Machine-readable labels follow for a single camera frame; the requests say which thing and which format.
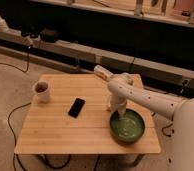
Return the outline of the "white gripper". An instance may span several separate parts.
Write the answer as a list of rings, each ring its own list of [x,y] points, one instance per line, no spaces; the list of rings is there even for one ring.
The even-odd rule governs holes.
[[[117,111],[118,119],[122,120],[124,118],[124,112],[126,110],[127,100],[125,98],[112,95],[110,98],[110,110],[112,112]]]

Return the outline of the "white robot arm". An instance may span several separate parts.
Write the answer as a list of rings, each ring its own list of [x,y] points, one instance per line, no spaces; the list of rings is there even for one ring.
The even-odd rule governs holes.
[[[131,100],[173,121],[169,171],[194,171],[194,98],[186,99],[131,85],[127,74],[108,81],[111,110],[123,115]]]

